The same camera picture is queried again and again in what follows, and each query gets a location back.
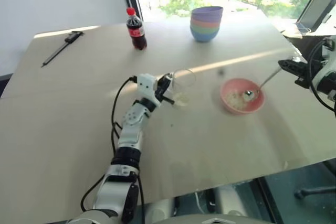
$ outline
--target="bowl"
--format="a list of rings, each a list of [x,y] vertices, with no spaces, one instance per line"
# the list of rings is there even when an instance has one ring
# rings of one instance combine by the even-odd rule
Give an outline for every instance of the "bowl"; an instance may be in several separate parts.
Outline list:
[[[212,34],[200,34],[196,31],[194,31],[192,28],[190,28],[191,34],[194,36],[196,41],[199,42],[208,42],[210,40],[212,40],[213,38],[216,37],[216,35],[218,34],[218,31],[212,33]]]
[[[221,90],[220,97],[222,99],[223,105],[232,114],[243,115],[243,114],[256,112],[264,105],[264,102],[265,102],[265,95],[263,91],[259,89],[259,86],[257,84],[247,79],[235,78],[235,79],[228,80],[222,85],[220,90]],[[256,96],[255,100],[252,100],[250,102],[244,101],[241,95],[246,90],[259,90],[259,93]],[[237,98],[239,102],[239,106],[233,106],[233,103],[228,101],[228,99],[230,99],[233,95],[236,95],[236,96],[238,95],[238,97],[240,96],[240,98],[242,99],[242,102],[241,102],[241,100]]]
[[[195,19],[191,19],[190,20],[190,24],[193,24],[193,25],[197,25],[197,26],[202,26],[202,27],[219,27],[220,26],[220,22],[203,22],[203,21],[198,21],[198,20],[195,20]]]
[[[222,15],[223,8],[221,6],[204,6],[200,8],[193,9],[192,14],[201,15]]]
[[[219,27],[202,27],[194,24],[190,24],[190,28],[200,34],[213,34],[214,32],[219,30]]]
[[[223,8],[221,6],[204,6],[193,9],[191,18],[201,22],[219,23],[222,19]]]
[[[201,21],[201,22],[210,22],[210,23],[220,23],[222,16],[212,16],[212,15],[197,15],[192,14],[191,19]]]

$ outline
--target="sunlight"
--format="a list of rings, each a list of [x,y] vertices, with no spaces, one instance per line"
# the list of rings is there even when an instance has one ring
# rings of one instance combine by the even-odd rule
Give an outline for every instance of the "sunlight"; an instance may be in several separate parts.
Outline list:
[[[219,68],[219,67],[223,67],[223,66],[227,66],[227,65],[232,65],[232,64],[236,64],[236,63],[240,63],[240,62],[244,62],[244,61],[248,61],[248,60],[255,60],[255,59],[259,59],[259,58],[266,57],[266,56],[273,56],[274,54],[284,54],[285,52],[290,54],[290,53],[293,53],[293,50],[276,49],[276,50],[271,50],[271,51],[259,52],[257,54],[253,54],[253,55],[247,55],[247,56],[242,56],[242,57],[235,58],[235,59],[219,61],[219,62],[206,64],[206,65],[202,65],[202,66],[198,66],[198,67],[194,67],[194,68],[189,68],[189,69],[192,72],[197,73],[197,72],[207,71],[207,70],[211,70],[211,69],[214,69],[214,68]],[[160,74],[160,75],[157,75],[155,77],[160,78],[163,75],[164,74]],[[135,83],[132,83],[131,85],[128,85],[128,86],[124,87],[122,89],[121,93],[125,94],[125,93],[128,93],[128,92],[134,91],[136,88],[137,88],[137,85]],[[118,90],[119,90],[119,87],[117,89],[111,90],[107,94],[107,97],[108,98],[114,98],[117,95]]]
[[[34,36],[34,39],[36,38],[43,38],[43,37],[49,37],[49,36],[54,36],[54,35],[60,35],[60,34],[68,34],[72,31],[86,31],[86,30],[92,30],[96,29],[100,26],[86,26],[86,27],[79,27],[79,28],[73,28],[73,29],[68,29],[68,30],[62,30],[62,31],[50,31],[47,33],[41,33],[41,34],[36,34]]]

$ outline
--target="red bottle cap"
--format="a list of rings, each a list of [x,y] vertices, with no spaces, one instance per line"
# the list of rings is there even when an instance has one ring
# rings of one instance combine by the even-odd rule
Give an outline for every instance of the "red bottle cap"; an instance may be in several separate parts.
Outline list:
[[[130,16],[135,15],[135,10],[133,7],[128,7],[126,11],[127,11],[127,14]]]

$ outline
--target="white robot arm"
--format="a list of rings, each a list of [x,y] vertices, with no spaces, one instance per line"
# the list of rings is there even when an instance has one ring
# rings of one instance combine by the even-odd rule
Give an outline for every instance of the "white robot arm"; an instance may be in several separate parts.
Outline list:
[[[150,74],[140,74],[132,78],[138,84],[141,100],[136,100],[122,120],[116,153],[111,161],[98,190],[92,210],[82,213],[69,223],[128,223],[133,219],[138,202],[139,162],[142,149],[142,130],[155,108],[165,97],[172,75],[165,74],[159,80]]]
[[[316,52],[322,48],[322,54]],[[311,89],[321,102],[317,92],[327,95],[328,99],[336,101],[336,36],[326,37],[318,43],[307,56],[307,62],[295,62],[293,60],[281,60],[279,65],[298,79],[295,83],[303,88]]]

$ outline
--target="coca-cola bottle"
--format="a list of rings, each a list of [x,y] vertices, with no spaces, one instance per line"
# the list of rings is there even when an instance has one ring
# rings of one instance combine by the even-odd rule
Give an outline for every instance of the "coca-cola bottle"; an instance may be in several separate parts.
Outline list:
[[[142,50],[147,47],[147,41],[141,19],[136,15],[133,7],[127,8],[127,14],[129,15],[127,27],[132,38],[133,46],[136,49]]]

